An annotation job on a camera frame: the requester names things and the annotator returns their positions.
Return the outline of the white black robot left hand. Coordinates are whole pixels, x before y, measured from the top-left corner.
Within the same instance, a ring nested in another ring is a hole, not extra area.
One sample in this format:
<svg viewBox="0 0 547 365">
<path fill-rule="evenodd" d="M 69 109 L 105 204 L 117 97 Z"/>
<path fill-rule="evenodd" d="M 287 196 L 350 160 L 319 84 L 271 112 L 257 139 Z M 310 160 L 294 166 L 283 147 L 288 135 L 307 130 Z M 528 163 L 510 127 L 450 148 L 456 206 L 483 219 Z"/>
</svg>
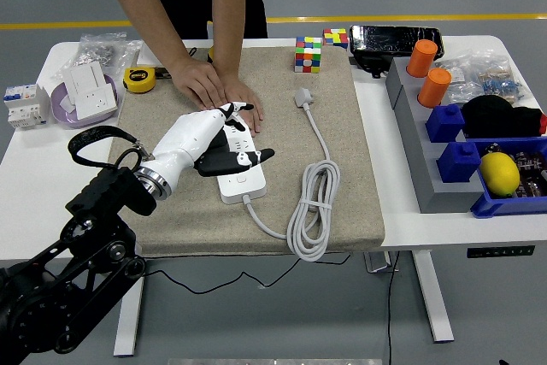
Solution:
<svg viewBox="0 0 547 365">
<path fill-rule="evenodd" d="M 172 195 L 186 169 L 215 177 L 238 174 L 265 162 L 274 156 L 274 150 L 221 149 L 227 144 L 224 126 L 244 131 L 236 115 L 251 109 L 252 104 L 235 102 L 182 115 L 153 149 L 152 158 L 141 162 L 135 175 L 153 198 L 162 201 Z"/>
</svg>

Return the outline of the person's right hand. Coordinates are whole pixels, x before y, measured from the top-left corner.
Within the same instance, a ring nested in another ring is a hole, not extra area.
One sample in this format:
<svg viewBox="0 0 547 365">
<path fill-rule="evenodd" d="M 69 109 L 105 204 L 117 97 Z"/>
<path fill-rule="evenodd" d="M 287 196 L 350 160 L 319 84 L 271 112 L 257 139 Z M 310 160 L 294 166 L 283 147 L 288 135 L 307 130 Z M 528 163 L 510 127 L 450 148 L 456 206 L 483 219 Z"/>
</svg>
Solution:
<svg viewBox="0 0 547 365">
<path fill-rule="evenodd" d="M 224 86 L 214 67 L 189 56 L 166 65 L 172 81 L 199 109 L 218 108 L 227 103 Z"/>
</svg>

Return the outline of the person's left hand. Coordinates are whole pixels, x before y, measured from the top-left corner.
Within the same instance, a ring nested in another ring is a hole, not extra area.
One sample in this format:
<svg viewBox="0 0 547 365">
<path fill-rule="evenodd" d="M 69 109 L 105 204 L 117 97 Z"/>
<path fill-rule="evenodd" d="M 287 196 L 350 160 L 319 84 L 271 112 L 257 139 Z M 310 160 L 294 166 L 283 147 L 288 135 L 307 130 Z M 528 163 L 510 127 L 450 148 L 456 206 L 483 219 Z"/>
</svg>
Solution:
<svg viewBox="0 0 547 365">
<path fill-rule="evenodd" d="M 236 74 L 222 75 L 221 83 L 224 89 L 223 103 L 241 102 L 253 105 L 252 110 L 244 110 L 240 116 L 250 129 L 251 136 L 255 137 L 261 131 L 264 118 L 259 97 Z"/>
</svg>

